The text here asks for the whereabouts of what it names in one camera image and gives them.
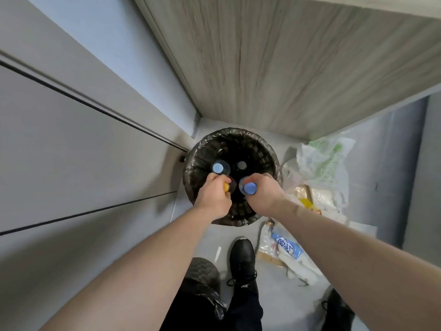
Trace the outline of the person's left hand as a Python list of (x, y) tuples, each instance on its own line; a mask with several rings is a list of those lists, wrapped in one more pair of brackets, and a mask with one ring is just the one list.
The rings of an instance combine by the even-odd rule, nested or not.
[(229, 194), (220, 192), (214, 193), (206, 190), (206, 181), (199, 189), (198, 196), (194, 203), (197, 213), (201, 214), (201, 218), (207, 223), (226, 216), (232, 206)]

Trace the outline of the yellow capped bottle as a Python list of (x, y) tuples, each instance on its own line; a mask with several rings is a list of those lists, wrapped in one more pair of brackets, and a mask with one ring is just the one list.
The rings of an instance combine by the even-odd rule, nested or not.
[(229, 183), (224, 183), (223, 184), (223, 190), (226, 194), (229, 194), (230, 197), (233, 197), (235, 190), (237, 189), (237, 182), (235, 181), (235, 179), (231, 176), (228, 176), (228, 178), (230, 179)]

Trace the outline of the person's left forearm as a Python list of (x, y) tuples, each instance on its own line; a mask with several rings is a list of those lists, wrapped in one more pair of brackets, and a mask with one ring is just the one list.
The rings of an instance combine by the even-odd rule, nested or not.
[(158, 331), (204, 232), (228, 210), (186, 211), (109, 266), (41, 331)]

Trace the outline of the person's right forearm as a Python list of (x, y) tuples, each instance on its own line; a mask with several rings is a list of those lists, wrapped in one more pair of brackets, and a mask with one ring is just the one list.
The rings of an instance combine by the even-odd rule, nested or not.
[(290, 200), (252, 206), (295, 237), (370, 331), (441, 331), (441, 268)]

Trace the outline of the light blue capped bottle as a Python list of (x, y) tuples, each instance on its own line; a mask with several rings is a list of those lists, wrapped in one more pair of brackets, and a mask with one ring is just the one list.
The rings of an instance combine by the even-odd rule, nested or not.
[(217, 160), (212, 164), (211, 171), (218, 175), (229, 176), (231, 172), (231, 167), (226, 161)]

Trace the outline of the clear bag of rubbish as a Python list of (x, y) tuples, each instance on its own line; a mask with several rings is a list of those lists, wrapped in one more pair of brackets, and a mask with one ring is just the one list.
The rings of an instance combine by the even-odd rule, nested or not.
[(290, 200), (300, 207), (304, 208), (300, 199), (308, 198), (313, 203), (314, 208), (307, 210), (320, 214), (345, 226), (349, 226), (350, 221), (345, 215), (343, 215), (342, 211), (337, 208), (331, 191), (312, 188), (306, 184), (284, 187), (284, 191), (287, 193)]

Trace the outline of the white green plastic bag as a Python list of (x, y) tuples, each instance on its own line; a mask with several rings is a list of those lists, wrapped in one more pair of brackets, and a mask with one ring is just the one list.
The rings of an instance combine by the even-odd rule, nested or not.
[(324, 137), (297, 150), (299, 172), (307, 185), (347, 193), (349, 187), (345, 159), (356, 141), (345, 137)]

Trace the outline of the blue white packet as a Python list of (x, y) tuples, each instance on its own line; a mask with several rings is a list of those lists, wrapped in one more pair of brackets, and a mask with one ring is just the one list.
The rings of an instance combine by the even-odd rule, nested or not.
[(298, 260), (304, 254), (304, 250), (297, 243), (285, 239), (283, 236), (276, 233), (271, 233), (271, 237), (278, 243), (279, 248), (285, 251), (293, 259)]

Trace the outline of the person's black shoe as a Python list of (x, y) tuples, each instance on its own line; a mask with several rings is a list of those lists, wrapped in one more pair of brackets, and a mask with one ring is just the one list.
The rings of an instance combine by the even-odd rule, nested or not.
[(356, 315), (334, 288), (321, 305), (326, 313), (320, 331), (351, 331)]
[(231, 278), (227, 281), (227, 286), (258, 292), (255, 263), (256, 255), (251, 241), (246, 237), (236, 238), (229, 253)]

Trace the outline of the clear bag of wrappers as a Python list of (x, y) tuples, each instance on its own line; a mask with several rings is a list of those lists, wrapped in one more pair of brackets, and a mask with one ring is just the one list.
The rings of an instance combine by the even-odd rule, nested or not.
[(267, 221), (261, 229), (256, 251), (257, 259), (274, 266), (286, 268), (288, 278), (298, 278), (307, 285), (315, 285), (319, 278), (323, 277), (323, 273), (307, 255), (306, 251), (303, 249), (304, 254), (298, 260), (293, 259), (279, 248), (278, 243), (271, 237), (271, 233), (281, 235), (285, 239), (298, 244), (297, 240), (279, 222)]

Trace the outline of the wood grain desk panel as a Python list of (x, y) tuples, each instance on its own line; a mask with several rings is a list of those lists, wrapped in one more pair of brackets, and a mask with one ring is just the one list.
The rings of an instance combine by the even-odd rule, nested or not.
[(317, 139), (441, 85), (441, 0), (134, 0), (205, 118)]

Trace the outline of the person's black trousers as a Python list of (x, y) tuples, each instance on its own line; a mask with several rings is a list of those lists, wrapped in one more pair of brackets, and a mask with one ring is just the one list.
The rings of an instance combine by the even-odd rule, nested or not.
[(256, 279), (234, 287), (221, 331), (262, 331), (263, 309)]

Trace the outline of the grey cabinet front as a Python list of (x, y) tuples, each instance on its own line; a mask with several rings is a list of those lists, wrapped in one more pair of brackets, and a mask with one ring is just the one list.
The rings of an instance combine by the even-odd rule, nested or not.
[(191, 102), (132, 0), (0, 0), (0, 331), (36, 331), (172, 217)]

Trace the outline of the person's right black shoe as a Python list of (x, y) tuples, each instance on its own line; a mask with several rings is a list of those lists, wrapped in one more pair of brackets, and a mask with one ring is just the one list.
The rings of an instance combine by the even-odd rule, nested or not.
[(356, 315), (334, 288), (321, 305), (326, 313), (320, 331), (351, 331)]

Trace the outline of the grey desk side panel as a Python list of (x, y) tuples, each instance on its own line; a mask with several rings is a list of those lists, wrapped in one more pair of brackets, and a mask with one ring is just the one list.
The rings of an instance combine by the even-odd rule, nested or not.
[(428, 99), (402, 246), (441, 267), (441, 92)]

